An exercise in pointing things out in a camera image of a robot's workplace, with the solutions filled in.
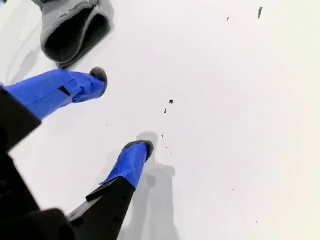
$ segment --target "white ground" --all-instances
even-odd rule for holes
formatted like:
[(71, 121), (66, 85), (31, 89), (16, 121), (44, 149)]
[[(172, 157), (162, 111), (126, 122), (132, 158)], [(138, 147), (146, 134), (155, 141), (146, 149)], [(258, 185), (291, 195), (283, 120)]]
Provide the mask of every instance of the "white ground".
[[(120, 239), (320, 239), (319, 1), (110, 4), (114, 29), (73, 68), (105, 68), (105, 95), (11, 152), (39, 205), (69, 213), (148, 131), (157, 149)], [(55, 68), (40, 29), (30, 1), (0, 10), (4, 84)]]

